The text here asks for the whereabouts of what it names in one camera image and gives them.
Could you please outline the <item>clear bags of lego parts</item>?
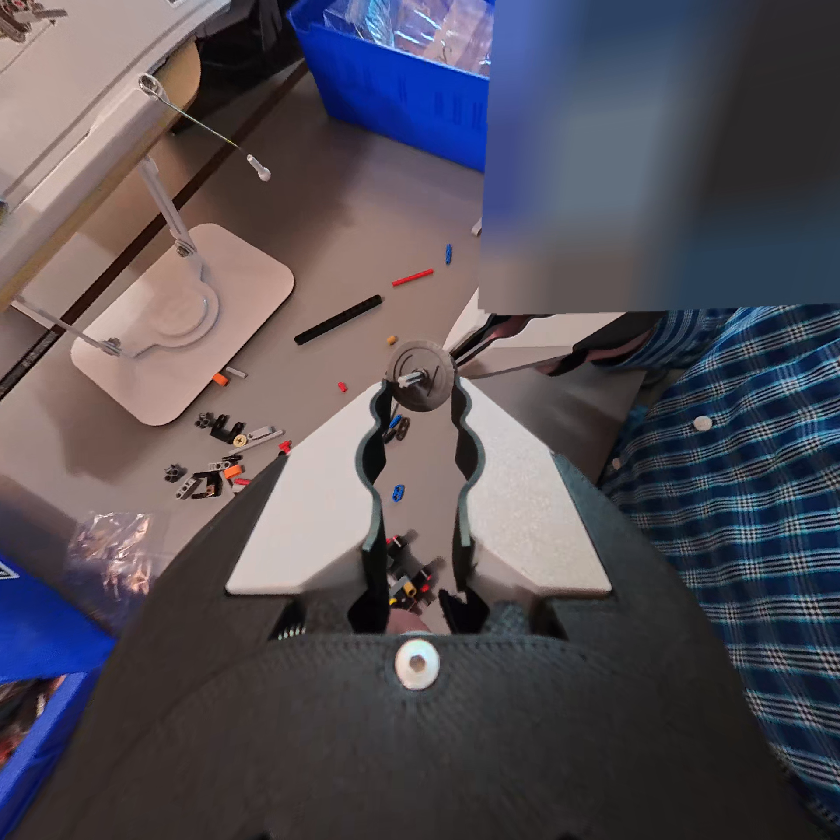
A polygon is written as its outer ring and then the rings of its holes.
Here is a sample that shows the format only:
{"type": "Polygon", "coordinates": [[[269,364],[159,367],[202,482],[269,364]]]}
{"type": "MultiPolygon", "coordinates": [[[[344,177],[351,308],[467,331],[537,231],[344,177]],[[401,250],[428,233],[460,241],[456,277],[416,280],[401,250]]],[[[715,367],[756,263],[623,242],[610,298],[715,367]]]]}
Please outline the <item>clear bags of lego parts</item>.
{"type": "Polygon", "coordinates": [[[21,679],[1,685],[2,769],[66,678],[66,675],[60,675],[51,679],[21,679]]]}
{"type": "Polygon", "coordinates": [[[488,77],[495,6],[486,1],[336,1],[328,29],[488,77]]]}

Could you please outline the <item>pile of mixed lego pieces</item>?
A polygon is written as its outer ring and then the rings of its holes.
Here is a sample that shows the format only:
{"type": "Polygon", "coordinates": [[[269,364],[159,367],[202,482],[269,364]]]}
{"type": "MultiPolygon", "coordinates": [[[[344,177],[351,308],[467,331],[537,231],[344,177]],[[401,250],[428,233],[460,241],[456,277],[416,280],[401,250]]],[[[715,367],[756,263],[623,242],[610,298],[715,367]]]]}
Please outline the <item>pile of mixed lego pieces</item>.
{"type": "Polygon", "coordinates": [[[177,500],[218,499],[225,488],[238,491],[246,487],[245,455],[267,443],[286,439],[286,431],[273,424],[247,429],[246,423],[231,423],[230,415],[211,412],[200,413],[194,426],[208,432],[210,438],[227,446],[227,453],[207,463],[205,469],[190,470],[184,465],[171,463],[164,468],[163,480],[172,484],[177,500]]]}

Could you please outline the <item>person's right hand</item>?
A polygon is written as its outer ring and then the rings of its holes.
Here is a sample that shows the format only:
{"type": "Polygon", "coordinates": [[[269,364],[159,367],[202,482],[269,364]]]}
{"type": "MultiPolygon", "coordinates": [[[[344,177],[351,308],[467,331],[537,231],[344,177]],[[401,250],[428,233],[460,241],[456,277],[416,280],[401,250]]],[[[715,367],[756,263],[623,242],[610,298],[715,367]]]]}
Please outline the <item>person's right hand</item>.
{"type": "Polygon", "coordinates": [[[615,368],[621,366],[627,361],[627,359],[633,357],[638,351],[640,351],[650,341],[652,336],[653,330],[648,330],[620,346],[589,350],[586,360],[589,363],[602,368],[615,368]]]}

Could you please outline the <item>long black lego beam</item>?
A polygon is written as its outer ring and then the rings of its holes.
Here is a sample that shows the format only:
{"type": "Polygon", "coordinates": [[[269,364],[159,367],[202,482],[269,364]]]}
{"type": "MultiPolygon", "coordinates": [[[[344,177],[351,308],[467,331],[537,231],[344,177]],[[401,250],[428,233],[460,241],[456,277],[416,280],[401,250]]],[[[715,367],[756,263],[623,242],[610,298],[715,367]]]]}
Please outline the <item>long black lego beam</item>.
{"type": "Polygon", "coordinates": [[[295,335],[293,340],[296,345],[302,346],[303,344],[309,343],[317,338],[320,338],[324,334],[343,326],[345,323],[358,318],[366,312],[370,312],[378,308],[382,305],[382,303],[383,298],[378,294],[363,299],[359,303],[356,303],[353,306],[320,321],[309,329],[303,330],[299,334],[295,335]]]}

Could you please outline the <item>white book stand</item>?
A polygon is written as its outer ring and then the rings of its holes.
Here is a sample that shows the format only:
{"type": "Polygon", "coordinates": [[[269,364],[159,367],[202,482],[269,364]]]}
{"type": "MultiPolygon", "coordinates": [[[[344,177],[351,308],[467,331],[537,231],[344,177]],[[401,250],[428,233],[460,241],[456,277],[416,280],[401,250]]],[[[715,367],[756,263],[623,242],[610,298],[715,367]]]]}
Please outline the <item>white book stand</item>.
{"type": "Polygon", "coordinates": [[[182,415],[295,285],[287,266],[224,227],[186,226],[151,159],[194,98],[195,36],[129,77],[35,189],[13,209],[2,206],[2,311],[12,306],[74,335],[76,368],[150,426],[182,415]],[[26,300],[24,290],[133,169],[174,242],[81,330],[26,300]]]}

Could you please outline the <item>lego gear axle subassembly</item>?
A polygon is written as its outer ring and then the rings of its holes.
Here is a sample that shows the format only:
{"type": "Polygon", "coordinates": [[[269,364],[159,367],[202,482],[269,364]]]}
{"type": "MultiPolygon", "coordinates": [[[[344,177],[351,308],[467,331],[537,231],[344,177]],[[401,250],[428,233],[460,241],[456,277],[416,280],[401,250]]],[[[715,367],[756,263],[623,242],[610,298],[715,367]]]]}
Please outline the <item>lego gear axle subassembly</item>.
{"type": "Polygon", "coordinates": [[[450,352],[427,340],[399,344],[385,369],[385,379],[400,406],[429,413],[444,405],[455,387],[457,369],[450,352]]]}

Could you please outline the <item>person's right forearm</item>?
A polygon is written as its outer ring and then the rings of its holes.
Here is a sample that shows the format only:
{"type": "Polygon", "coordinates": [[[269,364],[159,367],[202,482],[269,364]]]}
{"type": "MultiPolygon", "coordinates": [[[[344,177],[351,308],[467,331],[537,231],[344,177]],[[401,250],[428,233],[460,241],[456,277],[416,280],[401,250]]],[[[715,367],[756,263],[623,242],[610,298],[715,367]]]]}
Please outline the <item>person's right forearm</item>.
{"type": "Polygon", "coordinates": [[[672,311],[619,365],[682,371],[668,409],[771,414],[835,392],[839,310],[828,304],[672,311]]]}

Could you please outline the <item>clear plastic bag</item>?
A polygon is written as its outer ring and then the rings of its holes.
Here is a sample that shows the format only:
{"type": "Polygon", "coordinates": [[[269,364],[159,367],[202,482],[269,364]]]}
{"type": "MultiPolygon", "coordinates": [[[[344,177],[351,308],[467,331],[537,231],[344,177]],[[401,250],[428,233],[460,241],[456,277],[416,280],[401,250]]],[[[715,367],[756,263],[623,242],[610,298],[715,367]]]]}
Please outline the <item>clear plastic bag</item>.
{"type": "Polygon", "coordinates": [[[166,512],[90,512],[66,546],[61,583],[71,600],[119,637],[168,564],[166,512]]]}

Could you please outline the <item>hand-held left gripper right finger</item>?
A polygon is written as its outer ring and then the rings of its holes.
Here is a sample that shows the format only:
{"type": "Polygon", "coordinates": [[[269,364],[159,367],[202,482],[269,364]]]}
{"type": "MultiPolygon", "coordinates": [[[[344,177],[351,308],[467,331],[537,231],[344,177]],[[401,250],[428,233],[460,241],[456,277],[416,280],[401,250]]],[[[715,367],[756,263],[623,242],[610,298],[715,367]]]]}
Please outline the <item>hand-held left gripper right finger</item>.
{"type": "Polygon", "coordinates": [[[480,389],[457,379],[458,493],[452,565],[483,600],[602,599],[612,586],[542,441],[480,389]]]}

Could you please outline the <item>blue plastic bin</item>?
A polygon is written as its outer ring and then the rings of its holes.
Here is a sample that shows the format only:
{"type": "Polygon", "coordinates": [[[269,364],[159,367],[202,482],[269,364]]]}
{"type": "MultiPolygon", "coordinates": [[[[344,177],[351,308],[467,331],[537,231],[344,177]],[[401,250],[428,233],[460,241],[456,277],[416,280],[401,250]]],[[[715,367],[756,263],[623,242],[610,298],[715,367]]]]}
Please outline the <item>blue plastic bin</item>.
{"type": "Polygon", "coordinates": [[[483,172],[489,80],[327,28],[329,5],[288,11],[329,116],[483,172]]]}

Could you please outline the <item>blue bin with square tag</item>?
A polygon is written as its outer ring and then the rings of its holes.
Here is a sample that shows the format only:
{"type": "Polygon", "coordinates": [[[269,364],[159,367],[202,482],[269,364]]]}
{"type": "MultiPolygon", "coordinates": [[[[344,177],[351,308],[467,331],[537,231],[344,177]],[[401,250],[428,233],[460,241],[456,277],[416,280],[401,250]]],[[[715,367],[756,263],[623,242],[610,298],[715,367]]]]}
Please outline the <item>blue bin with square tag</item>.
{"type": "Polygon", "coordinates": [[[2,836],[55,768],[116,642],[47,584],[1,562],[2,684],[66,680],[1,772],[2,836]]]}

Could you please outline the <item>black lego set box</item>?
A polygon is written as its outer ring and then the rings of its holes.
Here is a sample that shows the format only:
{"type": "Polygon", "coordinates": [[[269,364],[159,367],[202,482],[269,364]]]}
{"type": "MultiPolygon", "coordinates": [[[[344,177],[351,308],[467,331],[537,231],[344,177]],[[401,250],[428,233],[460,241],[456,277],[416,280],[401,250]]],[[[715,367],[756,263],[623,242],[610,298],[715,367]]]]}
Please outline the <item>black lego set box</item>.
{"type": "Polygon", "coordinates": [[[298,62],[301,48],[289,22],[294,1],[233,1],[196,31],[201,79],[187,112],[228,133],[271,78],[298,62]]]}

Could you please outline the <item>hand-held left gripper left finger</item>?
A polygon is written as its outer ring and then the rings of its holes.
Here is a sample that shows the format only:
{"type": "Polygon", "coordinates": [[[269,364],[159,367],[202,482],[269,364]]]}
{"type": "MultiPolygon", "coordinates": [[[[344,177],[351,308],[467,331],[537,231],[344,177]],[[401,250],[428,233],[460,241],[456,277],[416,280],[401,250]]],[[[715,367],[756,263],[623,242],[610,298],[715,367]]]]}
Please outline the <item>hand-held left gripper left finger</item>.
{"type": "Polygon", "coordinates": [[[230,595],[354,596],[383,530],[387,382],[293,447],[226,583],[230,595]]]}

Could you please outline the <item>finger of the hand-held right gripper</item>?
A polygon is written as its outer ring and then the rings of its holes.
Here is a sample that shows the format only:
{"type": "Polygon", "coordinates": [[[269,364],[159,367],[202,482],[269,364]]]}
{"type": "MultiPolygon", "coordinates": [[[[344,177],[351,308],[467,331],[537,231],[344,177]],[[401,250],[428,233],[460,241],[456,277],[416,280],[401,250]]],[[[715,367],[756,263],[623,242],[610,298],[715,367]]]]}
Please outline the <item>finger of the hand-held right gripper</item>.
{"type": "Polygon", "coordinates": [[[520,326],[520,316],[485,311],[479,296],[476,289],[449,331],[444,350],[453,360],[514,359],[516,349],[507,345],[510,336],[496,336],[496,332],[508,324],[520,326]]]}
{"type": "Polygon", "coordinates": [[[516,340],[484,342],[458,357],[458,374],[478,380],[541,366],[560,358],[556,343],[526,345],[516,340]]]}

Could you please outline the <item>lego car chassis assembly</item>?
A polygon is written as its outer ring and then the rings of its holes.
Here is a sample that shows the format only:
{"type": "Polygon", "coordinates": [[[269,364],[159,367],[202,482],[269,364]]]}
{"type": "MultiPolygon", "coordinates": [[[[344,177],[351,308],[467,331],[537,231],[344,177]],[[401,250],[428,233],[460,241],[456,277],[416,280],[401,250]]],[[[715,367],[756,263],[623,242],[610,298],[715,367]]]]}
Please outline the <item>lego car chassis assembly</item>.
{"type": "Polygon", "coordinates": [[[441,556],[423,562],[413,552],[418,534],[408,529],[385,541],[385,574],[389,604],[406,612],[420,614],[435,598],[434,586],[445,567],[441,556]]]}

